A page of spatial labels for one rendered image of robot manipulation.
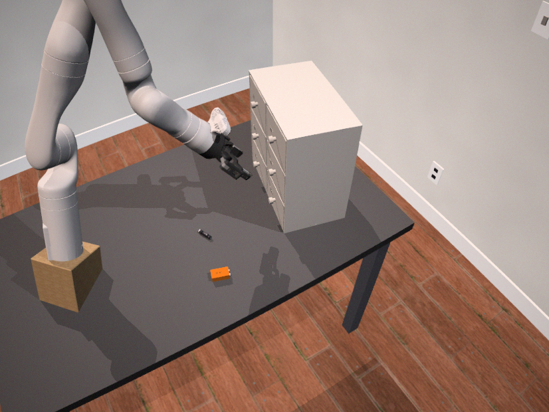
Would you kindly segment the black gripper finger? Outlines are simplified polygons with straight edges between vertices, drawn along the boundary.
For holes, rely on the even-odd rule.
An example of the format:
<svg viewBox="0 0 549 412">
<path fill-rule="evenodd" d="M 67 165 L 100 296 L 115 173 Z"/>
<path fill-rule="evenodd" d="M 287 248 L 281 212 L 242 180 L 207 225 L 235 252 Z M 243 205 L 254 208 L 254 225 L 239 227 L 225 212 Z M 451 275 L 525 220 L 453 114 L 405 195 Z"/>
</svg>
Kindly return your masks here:
<svg viewBox="0 0 549 412">
<path fill-rule="evenodd" d="M 234 146 L 233 143 L 230 142 L 229 140 L 230 140 L 230 138 L 229 138 L 228 136 L 225 136 L 225 144 L 224 144 L 224 146 L 229 146 L 229 148 L 230 148 L 231 151 L 232 151 L 232 154 L 233 154 L 235 157 L 240 157 L 240 156 L 243 154 L 243 152 L 242 152 L 239 148 L 237 148 L 236 146 Z M 232 144 L 232 145 L 231 145 L 231 144 Z"/>
<path fill-rule="evenodd" d="M 238 159 L 231 153 L 231 150 L 228 147 L 226 147 L 225 151 L 231 156 L 231 158 L 233 159 L 233 163 L 231 163 L 230 161 L 222 157 L 221 158 L 222 164 L 219 166 L 220 169 L 222 169 L 225 173 L 229 174 L 234 179 L 238 179 L 240 177 L 242 177 L 245 180 L 250 179 L 252 177 L 252 174 L 239 165 Z"/>
</svg>

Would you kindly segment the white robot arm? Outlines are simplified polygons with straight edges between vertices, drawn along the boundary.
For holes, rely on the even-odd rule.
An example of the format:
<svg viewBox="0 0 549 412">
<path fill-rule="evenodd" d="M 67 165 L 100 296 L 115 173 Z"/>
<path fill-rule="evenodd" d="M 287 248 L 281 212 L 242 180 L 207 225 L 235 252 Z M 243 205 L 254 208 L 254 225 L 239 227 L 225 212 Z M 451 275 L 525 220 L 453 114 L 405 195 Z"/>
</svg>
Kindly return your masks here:
<svg viewBox="0 0 549 412">
<path fill-rule="evenodd" d="M 59 121 L 83 83 L 96 24 L 130 106 L 142 119 L 198 154 L 213 145 L 216 135 L 231 131 L 220 108 L 213 109 L 207 123 L 157 90 L 148 54 L 121 0 L 62 0 L 46 41 L 25 139 L 30 165 L 48 169 L 37 185 L 48 260 L 73 260 L 84 250 L 76 192 L 77 142 Z"/>
</svg>

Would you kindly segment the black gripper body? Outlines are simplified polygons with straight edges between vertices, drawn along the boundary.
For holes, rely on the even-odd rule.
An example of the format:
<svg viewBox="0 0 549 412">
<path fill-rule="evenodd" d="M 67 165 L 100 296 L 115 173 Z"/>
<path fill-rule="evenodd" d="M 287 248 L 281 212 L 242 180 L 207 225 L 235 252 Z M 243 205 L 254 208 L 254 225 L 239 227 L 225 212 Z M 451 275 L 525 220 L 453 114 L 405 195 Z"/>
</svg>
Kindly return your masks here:
<svg viewBox="0 0 549 412">
<path fill-rule="evenodd" d="M 222 157 L 227 159 L 228 161 L 231 161 L 231 156 L 225 151 L 225 148 L 229 148 L 229 146 L 224 146 L 224 144 L 225 136 L 216 135 L 213 145 L 206 152 L 199 155 L 203 156 L 206 159 L 217 158 L 220 162 Z"/>
</svg>

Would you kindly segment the beige drawer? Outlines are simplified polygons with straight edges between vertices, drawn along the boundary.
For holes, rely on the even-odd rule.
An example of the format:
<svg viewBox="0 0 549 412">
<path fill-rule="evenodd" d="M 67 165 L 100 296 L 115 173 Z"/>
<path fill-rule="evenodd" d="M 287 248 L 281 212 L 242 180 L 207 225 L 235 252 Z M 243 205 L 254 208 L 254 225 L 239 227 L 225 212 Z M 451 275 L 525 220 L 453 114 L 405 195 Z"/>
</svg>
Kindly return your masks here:
<svg viewBox="0 0 549 412">
<path fill-rule="evenodd" d="M 269 195 L 269 198 L 268 198 L 269 204 L 273 204 L 276 215 L 280 221 L 282 229 L 284 230 L 284 204 L 268 172 L 267 172 L 267 189 L 268 189 L 268 195 Z"/>
<path fill-rule="evenodd" d="M 265 189 L 267 190 L 267 167 L 261 156 L 261 153 L 253 140 L 253 166 L 257 168 Z"/>
<path fill-rule="evenodd" d="M 251 121 L 252 121 L 252 139 L 256 141 L 257 146 L 261 152 L 261 155 L 265 163 L 267 164 L 266 136 L 265 136 L 265 133 L 263 132 L 263 129 L 261 128 L 261 125 L 259 124 L 259 121 L 257 120 L 257 117 L 255 116 L 255 113 L 253 112 L 253 109 L 251 110 Z"/>
<path fill-rule="evenodd" d="M 254 80 L 250 77 L 250 89 L 251 89 L 251 108 L 255 111 L 259 122 L 266 134 L 266 102 L 263 99 L 259 89 L 257 88 Z"/>
<path fill-rule="evenodd" d="M 267 138 L 284 172 L 286 171 L 286 138 L 280 130 L 269 107 L 267 108 Z M 273 144 L 272 144 L 273 143 Z"/>
<path fill-rule="evenodd" d="M 271 148 L 271 145 L 267 142 L 267 167 L 269 176 L 272 176 L 273 181 L 280 193 L 280 196 L 284 203 L 284 192 L 285 192 L 285 174 L 278 162 L 278 159 Z"/>
</svg>

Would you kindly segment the white small chest of drawers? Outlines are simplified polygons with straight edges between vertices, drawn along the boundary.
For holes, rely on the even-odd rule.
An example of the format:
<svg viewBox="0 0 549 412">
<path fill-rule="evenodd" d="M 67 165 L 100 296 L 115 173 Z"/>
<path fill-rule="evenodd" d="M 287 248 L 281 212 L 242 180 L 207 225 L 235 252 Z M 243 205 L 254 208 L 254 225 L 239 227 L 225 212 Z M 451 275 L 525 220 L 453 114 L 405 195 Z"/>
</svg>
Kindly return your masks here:
<svg viewBox="0 0 549 412">
<path fill-rule="evenodd" d="M 284 233 L 345 218 L 362 123 L 312 61 L 249 70 L 286 138 Z"/>
</svg>

